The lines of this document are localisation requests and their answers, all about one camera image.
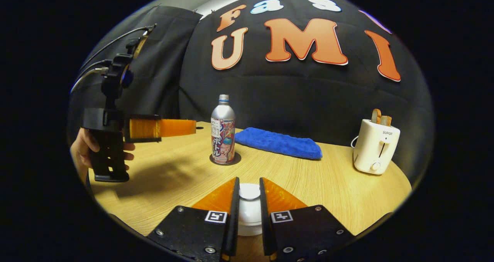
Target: aluminum bottle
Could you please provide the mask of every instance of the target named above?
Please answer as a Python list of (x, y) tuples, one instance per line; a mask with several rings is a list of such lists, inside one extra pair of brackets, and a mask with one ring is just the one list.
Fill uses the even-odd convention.
[(229, 95), (219, 95), (211, 114), (212, 158), (219, 164), (229, 164), (235, 156), (235, 112), (229, 102)]

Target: bottle label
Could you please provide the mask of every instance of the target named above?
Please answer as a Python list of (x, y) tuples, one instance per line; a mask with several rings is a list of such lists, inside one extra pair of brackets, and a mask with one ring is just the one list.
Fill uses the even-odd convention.
[(235, 156), (235, 119), (211, 118), (211, 143), (215, 162), (232, 162)]

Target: table surface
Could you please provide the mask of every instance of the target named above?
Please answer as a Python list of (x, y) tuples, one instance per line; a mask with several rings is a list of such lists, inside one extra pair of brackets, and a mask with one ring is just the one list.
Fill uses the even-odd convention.
[[(307, 206), (325, 206), (357, 235), (385, 213), (395, 211), (411, 192), (408, 179), (394, 162), (381, 176), (357, 171), (349, 146), (316, 142), (323, 158), (307, 160), (236, 144), (241, 161), (217, 165), (209, 159), (210, 123), (197, 122), (197, 126), (203, 129), (196, 134), (136, 144), (134, 160), (126, 161), (130, 180), (125, 183), (95, 182), (90, 171), (91, 188), (99, 204), (147, 236), (175, 206), (191, 207), (234, 177), (240, 178), (240, 183), (254, 184), (265, 177)], [(261, 235), (240, 236), (237, 254), (231, 257), (233, 262), (266, 259)]]

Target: hand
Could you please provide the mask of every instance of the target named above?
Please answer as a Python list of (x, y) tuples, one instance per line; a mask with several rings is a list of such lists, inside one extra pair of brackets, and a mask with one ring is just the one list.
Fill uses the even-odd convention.
[[(74, 161), (74, 165), (76, 166), (76, 170), (79, 174), (79, 178), (86, 183), (86, 176), (88, 175), (88, 170), (91, 167), (90, 160), (90, 152), (89, 150), (94, 152), (99, 151), (99, 144), (93, 135), (89, 132), (89, 130), (80, 128), (79, 133), (77, 134), (77, 138), (74, 143), (70, 146), (70, 153), (72, 155), (72, 160)], [(127, 151), (135, 150), (134, 144), (124, 143), (123, 149)], [(125, 152), (125, 160), (131, 161), (134, 160), (134, 155), (131, 153)]]

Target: microfiber cloth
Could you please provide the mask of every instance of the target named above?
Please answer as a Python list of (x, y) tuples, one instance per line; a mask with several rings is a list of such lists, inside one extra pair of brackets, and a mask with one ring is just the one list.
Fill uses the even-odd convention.
[(293, 157), (306, 159), (323, 157), (321, 148), (312, 139), (299, 139), (252, 127), (236, 133), (235, 141), (245, 146)]

